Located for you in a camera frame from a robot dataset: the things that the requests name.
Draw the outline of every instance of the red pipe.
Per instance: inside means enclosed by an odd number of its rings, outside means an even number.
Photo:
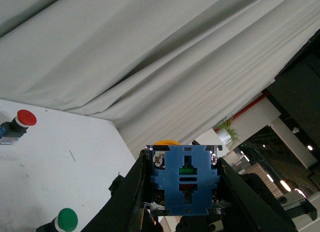
[[[236,118],[240,117],[244,112],[246,112],[247,110],[249,110],[250,108],[252,108],[255,104],[257,104],[258,102],[260,102],[263,98],[267,97],[270,95],[270,92],[266,92],[264,94],[262,94],[260,97],[258,97],[257,99],[255,99],[253,102],[251,102],[250,104],[248,104],[247,106],[245,106],[244,108],[242,108],[239,112],[237,112],[234,116],[232,120],[235,120]]]

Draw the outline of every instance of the gray curtain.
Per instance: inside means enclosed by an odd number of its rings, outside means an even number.
[[[12,31],[0,10],[0,97],[111,120],[135,157],[235,113],[320,28],[320,0],[45,1]]]

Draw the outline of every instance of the red button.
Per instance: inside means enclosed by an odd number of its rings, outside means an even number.
[[[18,120],[28,126],[33,126],[37,123],[35,115],[28,110],[19,110],[17,113]]]

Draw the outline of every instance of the white tabletop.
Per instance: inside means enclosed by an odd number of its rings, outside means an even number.
[[[0,231],[33,231],[64,207],[77,213],[81,231],[135,160],[110,121],[0,100],[0,123],[20,109],[37,124],[15,144],[0,145]]]

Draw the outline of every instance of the green plant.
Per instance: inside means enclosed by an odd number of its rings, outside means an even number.
[[[215,131],[224,129],[230,135],[230,139],[226,142],[227,144],[231,142],[230,150],[232,150],[236,142],[239,141],[237,132],[231,128],[233,118],[233,115],[231,115],[230,118],[225,117],[223,120],[221,120],[217,127],[214,128]]]

